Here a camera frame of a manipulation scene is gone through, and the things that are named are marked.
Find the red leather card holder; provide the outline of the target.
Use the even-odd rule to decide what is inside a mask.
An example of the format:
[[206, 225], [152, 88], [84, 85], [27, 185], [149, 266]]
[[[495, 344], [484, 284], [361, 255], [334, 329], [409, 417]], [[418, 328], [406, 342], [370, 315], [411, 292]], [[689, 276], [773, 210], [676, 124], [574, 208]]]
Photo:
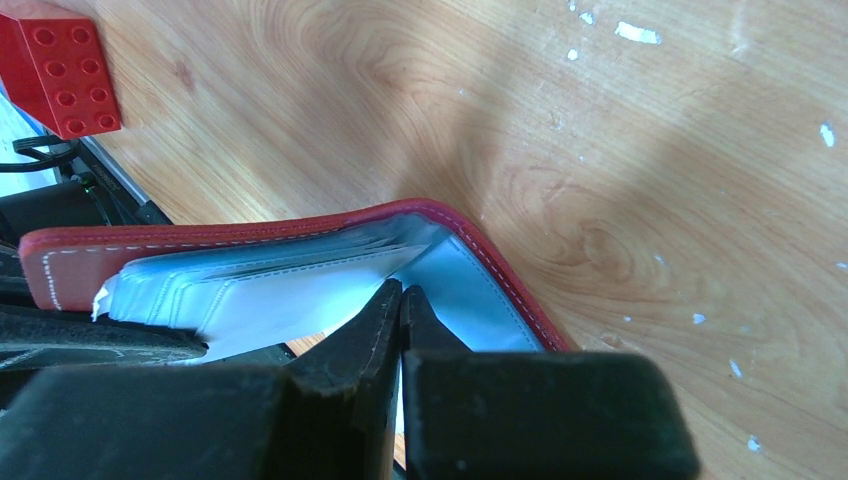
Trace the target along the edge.
[[329, 334], [387, 280], [422, 288], [473, 350], [569, 347], [483, 232], [431, 199], [265, 223], [47, 228], [18, 255], [40, 309], [185, 333], [206, 362]]

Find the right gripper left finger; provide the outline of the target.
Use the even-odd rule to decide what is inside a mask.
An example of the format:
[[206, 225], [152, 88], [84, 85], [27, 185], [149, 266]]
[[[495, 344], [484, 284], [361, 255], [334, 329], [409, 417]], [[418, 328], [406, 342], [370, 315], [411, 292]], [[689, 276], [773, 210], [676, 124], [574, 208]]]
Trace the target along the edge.
[[402, 293], [399, 281], [385, 281], [353, 319], [285, 368], [282, 478], [391, 477]]

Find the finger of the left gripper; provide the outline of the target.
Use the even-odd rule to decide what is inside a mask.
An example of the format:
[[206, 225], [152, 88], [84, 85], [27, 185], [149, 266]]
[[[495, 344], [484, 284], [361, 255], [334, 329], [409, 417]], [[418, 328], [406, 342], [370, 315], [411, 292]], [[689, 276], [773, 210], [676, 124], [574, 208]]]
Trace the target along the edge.
[[1, 307], [1, 368], [163, 364], [200, 358], [206, 344], [196, 335], [109, 319], [15, 305]]

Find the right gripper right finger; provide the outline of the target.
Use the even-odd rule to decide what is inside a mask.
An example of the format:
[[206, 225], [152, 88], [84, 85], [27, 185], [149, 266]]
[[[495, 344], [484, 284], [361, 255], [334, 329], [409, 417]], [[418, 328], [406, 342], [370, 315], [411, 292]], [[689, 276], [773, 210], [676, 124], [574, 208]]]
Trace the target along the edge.
[[400, 331], [406, 476], [472, 479], [473, 352], [441, 322], [419, 286], [403, 294]]

